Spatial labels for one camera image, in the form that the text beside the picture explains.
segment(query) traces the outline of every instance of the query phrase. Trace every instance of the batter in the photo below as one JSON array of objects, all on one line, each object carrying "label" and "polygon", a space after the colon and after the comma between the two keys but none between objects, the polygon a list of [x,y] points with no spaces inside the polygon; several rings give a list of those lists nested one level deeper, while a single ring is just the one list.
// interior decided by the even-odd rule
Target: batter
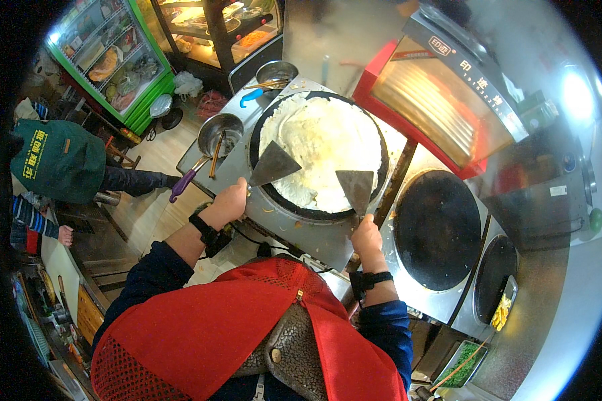
[{"label": "batter", "polygon": [[360,108],[338,99],[311,98],[308,92],[291,96],[266,119],[261,129],[259,156],[271,140],[302,169],[272,185],[293,204],[327,213],[351,209],[336,170],[369,170],[381,166],[377,126]]}]

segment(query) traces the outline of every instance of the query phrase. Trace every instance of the shredded carrot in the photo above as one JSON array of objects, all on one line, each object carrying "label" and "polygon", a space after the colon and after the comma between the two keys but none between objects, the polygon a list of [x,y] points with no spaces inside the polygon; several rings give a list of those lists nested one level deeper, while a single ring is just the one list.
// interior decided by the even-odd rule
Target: shredded carrot
[{"label": "shredded carrot", "polygon": [[241,47],[249,47],[259,40],[263,39],[268,33],[264,31],[254,31],[249,33],[243,39],[241,39],[240,46]]}]

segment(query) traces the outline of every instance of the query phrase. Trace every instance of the light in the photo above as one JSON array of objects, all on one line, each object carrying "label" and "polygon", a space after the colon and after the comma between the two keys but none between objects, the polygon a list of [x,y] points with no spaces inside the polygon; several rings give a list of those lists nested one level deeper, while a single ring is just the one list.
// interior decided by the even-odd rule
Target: light
[{"label": "light", "polygon": [[51,35],[49,35],[49,42],[51,42],[52,44],[57,44],[58,39],[60,39],[60,34],[58,32],[54,32]]},{"label": "light", "polygon": [[598,89],[600,96],[602,96],[602,81],[600,81],[600,78],[595,78],[595,87]]},{"label": "light", "polygon": [[585,120],[593,113],[593,96],[586,82],[576,73],[564,77],[564,105],[576,119]]}]

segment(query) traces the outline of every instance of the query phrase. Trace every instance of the chopsticks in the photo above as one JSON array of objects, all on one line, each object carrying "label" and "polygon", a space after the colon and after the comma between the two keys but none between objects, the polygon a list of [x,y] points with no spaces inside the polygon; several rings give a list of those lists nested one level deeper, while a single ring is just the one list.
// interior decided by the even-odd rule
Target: chopsticks
[{"label": "chopsticks", "polygon": [[223,130],[223,133],[221,134],[221,137],[219,138],[218,143],[216,144],[216,149],[214,150],[214,157],[212,157],[212,167],[210,168],[210,178],[214,178],[214,172],[216,170],[216,163],[219,160],[219,150],[221,150],[221,144],[223,143],[223,140],[225,139],[225,130]]},{"label": "chopsticks", "polygon": [[256,84],[256,85],[252,85],[252,86],[248,86],[245,87],[243,89],[256,89],[256,88],[264,88],[264,87],[268,87],[268,86],[272,86],[272,85],[281,85],[281,84],[289,84],[290,80],[274,80],[274,81],[267,81],[264,82],[262,84]]}]

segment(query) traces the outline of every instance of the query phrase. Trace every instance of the striped sleeve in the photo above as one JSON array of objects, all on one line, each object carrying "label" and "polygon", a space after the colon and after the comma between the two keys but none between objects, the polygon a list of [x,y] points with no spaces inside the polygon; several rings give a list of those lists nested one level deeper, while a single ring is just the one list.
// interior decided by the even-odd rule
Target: striped sleeve
[{"label": "striped sleeve", "polygon": [[30,230],[46,237],[58,238],[58,226],[41,215],[24,197],[14,196],[11,210],[13,217],[26,224]]}]

